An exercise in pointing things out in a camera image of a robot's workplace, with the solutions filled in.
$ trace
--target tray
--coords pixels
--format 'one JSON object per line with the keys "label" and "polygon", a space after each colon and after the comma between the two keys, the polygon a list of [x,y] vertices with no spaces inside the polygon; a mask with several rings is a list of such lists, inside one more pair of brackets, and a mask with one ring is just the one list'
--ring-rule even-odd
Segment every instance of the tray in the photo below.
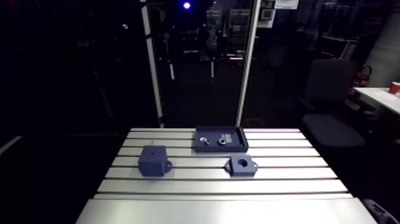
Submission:
{"label": "tray", "polygon": [[[225,139],[221,145],[218,140]],[[196,127],[195,151],[196,152],[247,152],[248,144],[241,127],[231,126],[199,126]]]}

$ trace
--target hole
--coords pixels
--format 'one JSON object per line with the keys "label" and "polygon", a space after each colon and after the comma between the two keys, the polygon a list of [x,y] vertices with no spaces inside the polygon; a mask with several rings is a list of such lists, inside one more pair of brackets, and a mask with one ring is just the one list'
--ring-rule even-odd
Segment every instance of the hole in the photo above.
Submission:
{"label": "hole", "polygon": [[241,165],[242,167],[246,167],[246,166],[248,165],[248,164],[247,164],[247,161],[244,160],[244,159],[238,160],[237,163],[238,163],[239,165]]}

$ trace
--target fire extinguisher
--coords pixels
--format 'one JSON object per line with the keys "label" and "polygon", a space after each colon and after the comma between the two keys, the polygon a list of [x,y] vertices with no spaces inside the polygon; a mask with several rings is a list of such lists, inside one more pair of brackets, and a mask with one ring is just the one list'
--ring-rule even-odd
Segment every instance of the fire extinguisher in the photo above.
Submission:
{"label": "fire extinguisher", "polygon": [[360,73],[358,73],[353,81],[354,87],[366,87],[370,83],[372,74],[371,66],[364,66]]}
{"label": "fire extinguisher", "polygon": [[354,87],[366,87],[370,83],[372,74],[372,67],[371,66],[364,66],[361,71],[354,77],[353,80],[353,87],[350,88],[349,94],[353,98],[358,98],[360,93],[354,91]]}

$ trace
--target white desk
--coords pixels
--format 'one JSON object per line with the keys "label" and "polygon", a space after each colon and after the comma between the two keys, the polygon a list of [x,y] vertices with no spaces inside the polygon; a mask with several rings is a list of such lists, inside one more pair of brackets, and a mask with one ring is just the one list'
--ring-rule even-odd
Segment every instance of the white desk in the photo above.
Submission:
{"label": "white desk", "polygon": [[[244,131],[259,168],[232,178],[223,167],[235,153],[194,152],[194,129],[131,129],[77,223],[376,224],[300,130]],[[167,147],[164,177],[140,174],[144,145]]]}
{"label": "white desk", "polygon": [[379,102],[382,106],[400,115],[400,98],[388,93],[388,88],[354,88],[361,94]]}

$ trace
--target white pole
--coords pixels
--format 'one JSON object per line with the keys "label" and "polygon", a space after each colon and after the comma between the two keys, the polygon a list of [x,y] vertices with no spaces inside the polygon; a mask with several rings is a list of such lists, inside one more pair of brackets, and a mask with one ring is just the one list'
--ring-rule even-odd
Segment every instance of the white pole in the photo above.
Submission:
{"label": "white pole", "polygon": [[175,80],[174,67],[172,67],[172,63],[170,63],[170,72],[171,72],[171,79]]}
{"label": "white pole", "polygon": [[239,106],[237,107],[236,126],[240,126],[242,120],[243,106],[245,104],[247,81],[249,79],[249,71],[251,65],[251,58],[253,55],[255,31],[257,30],[258,14],[260,12],[261,0],[254,0],[253,13],[251,17],[251,26],[249,39],[246,49],[245,69],[243,69],[242,87],[240,89]]}
{"label": "white pole", "polygon": [[[149,14],[148,14],[146,5],[143,6],[143,8],[142,8],[142,17],[143,17],[143,26],[145,28],[145,35],[148,36],[148,35],[150,35],[151,30],[150,30]],[[155,107],[157,109],[158,121],[160,123],[160,127],[164,127],[164,121],[162,121],[162,119],[161,119],[163,117],[163,110],[161,108],[160,90],[158,89],[158,80],[157,80],[157,72],[155,69],[155,60],[154,60],[152,39],[147,38],[146,44],[147,44],[147,53],[149,55],[151,80],[153,83]]]}

